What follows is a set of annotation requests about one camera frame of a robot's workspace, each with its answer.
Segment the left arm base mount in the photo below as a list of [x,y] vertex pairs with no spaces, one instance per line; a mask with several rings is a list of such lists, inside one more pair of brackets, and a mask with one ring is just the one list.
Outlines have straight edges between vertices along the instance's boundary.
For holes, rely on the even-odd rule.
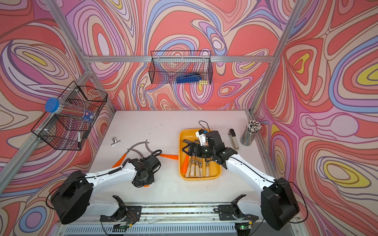
[[100,222],[127,222],[134,224],[140,220],[142,206],[127,206],[118,195],[113,195],[113,198],[118,203],[117,210],[110,216],[101,215]]

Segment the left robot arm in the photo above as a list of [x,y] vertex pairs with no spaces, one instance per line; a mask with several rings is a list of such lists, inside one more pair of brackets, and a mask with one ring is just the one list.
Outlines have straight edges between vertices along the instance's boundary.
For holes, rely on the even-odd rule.
[[132,217],[124,201],[113,195],[106,201],[95,200],[93,196],[114,185],[130,182],[137,188],[152,184],[154,174],[160,169],[160,149],[141,159],[127,159],[123,164],[102,172],[84,174],[75,171],[52,195],[50,202],[60,222],[68,225],[83,216],[100,216],[112,221],[138,221]]

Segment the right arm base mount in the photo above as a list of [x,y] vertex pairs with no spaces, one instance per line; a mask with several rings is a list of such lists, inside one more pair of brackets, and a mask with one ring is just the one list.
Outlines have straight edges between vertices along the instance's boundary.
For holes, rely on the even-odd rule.
[[237,203],[242,198],[246,197],[246,194],[241,194],[235,198],[229,205],[218,205],[213,209],[213,212],[219,214],[220,221],[231,221],[231,220],[249,220],[256,222],[259,217],[251,214],[243,214]]

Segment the yellow plastic tray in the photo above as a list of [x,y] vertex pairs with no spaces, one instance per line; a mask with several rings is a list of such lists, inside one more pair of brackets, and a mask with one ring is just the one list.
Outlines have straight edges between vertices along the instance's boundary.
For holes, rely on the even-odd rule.
[[197,129],[184,129],[183,131],[181,131],[181,133],[179,135],[178,172],[179,172],[179,176],[185,181],[214,180],[214,179],[220,177],[221,173],[222,173],[221,166],[217,165],[215,162],[210,162],[210,177],[206,178],[205,177],[205,163],[206,162],[202,158],[201,158],[202,164],[203,164],[203,177],[202,178],[200,178],[200,177],[196,178],[196,177],[191,177],[191,176],[189,178],[185,178],[185,174],[181,172],[181,167],[182,167],[184,159],[186,157],[186,154],[184,152],[182,152],[182,148],[187,145],[187,143],[184,142],[184,140],[189,140],[191,142],[194,142],[195,140],[197,140],[198,138],[196,137],[195,133],[198,130],[199,130],[198,128]]

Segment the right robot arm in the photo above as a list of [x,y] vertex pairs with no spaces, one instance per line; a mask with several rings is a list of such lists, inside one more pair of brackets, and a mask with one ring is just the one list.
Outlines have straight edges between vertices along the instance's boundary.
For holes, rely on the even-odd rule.
[[225,146],[216,130],[200,129],[196,132],[196,137],[198,142],[187,143],[182,148],[183,153],[202,158],[206,162],[215,162],[237,174],[260,194],[258,201],[245,200],[242,204],[237,203],[237,211],[243,215],[262,217],[277,231],[300,212],[290,182],[269,176],[246,162],[236,150]]

